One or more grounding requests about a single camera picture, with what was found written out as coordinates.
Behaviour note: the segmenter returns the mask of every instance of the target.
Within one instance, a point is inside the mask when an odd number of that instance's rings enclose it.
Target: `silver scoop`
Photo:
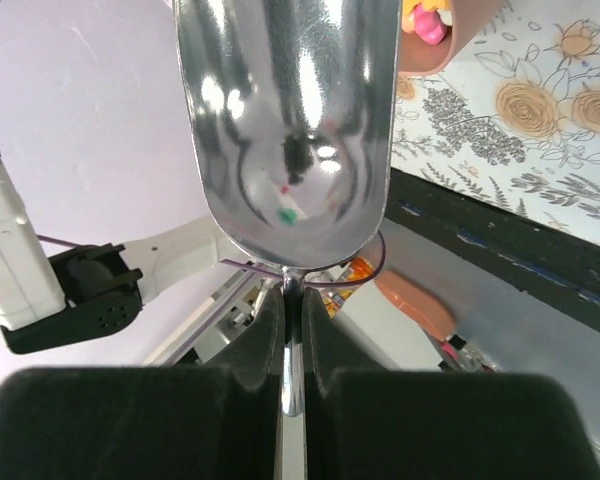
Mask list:
[[[401,0],[175,0],[202,185],[219,227],[284,272],[282,406],[303,410],[303,278],[376,234]]]

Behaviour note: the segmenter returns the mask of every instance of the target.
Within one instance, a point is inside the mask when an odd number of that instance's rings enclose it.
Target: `cable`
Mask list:
[[[380,231],[378,231],[378,238],[380,239],[380,243],[382,245],[382,256],[380,257],[380,262],[378,263],[378,266],[373,270],[371,275],[365,278],[361,278],[359,280],[352,280],[349,282],[306,282],[305,285],[313,288],[352,288],[370,282],[380,274],[387,259],[387,244],[384,240],[382,232]],[[280,275],[279,273],[270,272],[269,270],[265,270],[264,268],[254,267],[253,265],[245,265],[244,263],[236,262],[235,260],[225,259],[221,260],[220,263],[229,265],[234,268],[239,268],[241,270],[257,272],[261,275],[264,275],[265,277],[275,278],[276,280],[282,280],[282,275]]]
[[[378,266],[373,270],[373,272],[370,275],[366,276],[365,278],[360,278],[358,280],[352,280],[349,282],[306,282],[305,285],[308,287],[313,287],[313,288],[335,289],[335,288],[358,287],[360,285],[364,285],[367,282],[370,282],[371,280],[373,280],[380,274],[380,272],[382,271],[382,268],[384,267],[386,259],[387,259],[387,244],[384,240],[384,236],[382,235],[382,232],[380,232],[379,230],[378,230],[378,238],[380,239],[380,244],[382,245],[382,255],[380,257],[380,262],[378,263]],[[54,237],[47,237],[46,235],[38,235],[38,240],[40,240],[41,242],[52,243],[54,245],[60,245],[62,247],[69,247],[69,248],[76,248],[76,247],[81,246],[77,243],[69,242],[67,240],[61,240],[59,238],[54,238]],[[229,265],[230,267],[239,268],[240,270],[248,270],[250,272],[256,272],[265,277],[269,277],[269,278],[273,278],[273,279],[282,281],[281,274],[271,272],[264,268],[256,267],[253,265],[247,265],[245,263],[236,262],[235,260],[230,260],[230,259],[221,260],[220,263]]]

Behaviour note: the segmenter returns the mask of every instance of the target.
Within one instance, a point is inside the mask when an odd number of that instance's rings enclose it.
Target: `floral tablecloth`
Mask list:
[[[508,0],[398,80],[392,166],[600,245],[600,1]]]

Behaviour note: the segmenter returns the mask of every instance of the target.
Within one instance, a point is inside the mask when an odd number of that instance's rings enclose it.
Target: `brown container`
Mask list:
[[[453,27],[438,45],[425,43],[415,33],[402,32],[398,71],[420,77],[438,73],[487,25],[504,0],[452,0]]]

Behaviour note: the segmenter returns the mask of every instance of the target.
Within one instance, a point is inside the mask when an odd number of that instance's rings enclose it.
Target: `metal scoop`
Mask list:
[[[303,410],[304,274],[376,234],[401,0],[174,0],[198,168],[219,227],[282,267],[282,403]]]

